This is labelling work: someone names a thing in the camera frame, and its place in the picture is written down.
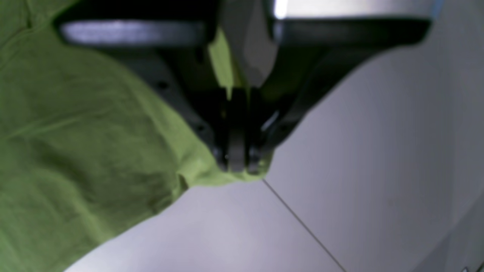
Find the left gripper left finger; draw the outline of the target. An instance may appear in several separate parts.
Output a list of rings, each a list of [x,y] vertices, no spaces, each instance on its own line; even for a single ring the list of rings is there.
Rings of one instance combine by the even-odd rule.
[[[209,55],[221,0],[80,0],[55,18],[69,45],[108,55],[148,84],[209,148],[239,170],[228,98]]]

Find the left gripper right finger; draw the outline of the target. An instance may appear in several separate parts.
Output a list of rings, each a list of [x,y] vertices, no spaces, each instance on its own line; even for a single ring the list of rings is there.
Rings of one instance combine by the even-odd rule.
[[[430,0],[265,0],[275,62],[251,88],[247,171],[284,142],[308,111],[372,57],[420,43],[431,26]]]

